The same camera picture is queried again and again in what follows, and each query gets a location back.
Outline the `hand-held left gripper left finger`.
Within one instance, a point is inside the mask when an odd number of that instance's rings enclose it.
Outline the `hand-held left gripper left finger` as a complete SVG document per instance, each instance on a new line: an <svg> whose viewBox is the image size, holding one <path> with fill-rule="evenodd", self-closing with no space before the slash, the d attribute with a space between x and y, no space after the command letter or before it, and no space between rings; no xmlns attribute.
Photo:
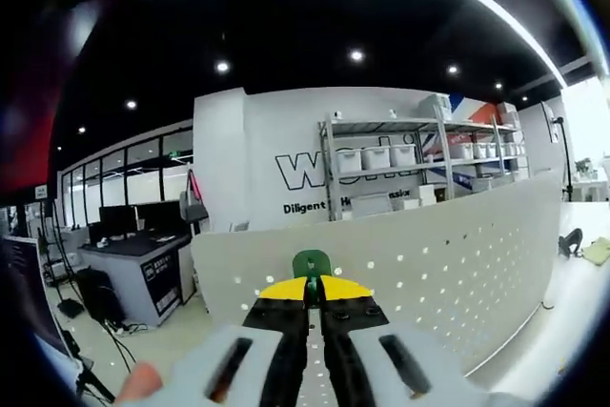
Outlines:
<svg viewBox="0 0 610 407"><path fill-rule="evenodd" d="M294 406L306 366L307 279L263 290L243 324L225 325L174 368L161 406Z"/></svg>

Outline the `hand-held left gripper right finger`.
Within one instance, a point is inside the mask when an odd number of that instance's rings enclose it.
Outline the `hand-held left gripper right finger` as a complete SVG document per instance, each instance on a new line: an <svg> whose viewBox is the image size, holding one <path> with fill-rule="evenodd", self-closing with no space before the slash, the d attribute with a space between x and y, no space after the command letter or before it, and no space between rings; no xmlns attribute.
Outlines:
<svg viewBox="0 0 610 407"><path fill-rule="evenodd" d="M370 290L352 280L317 280L326 366L340 406L503 406L421 331L391 322Z"/></svg>

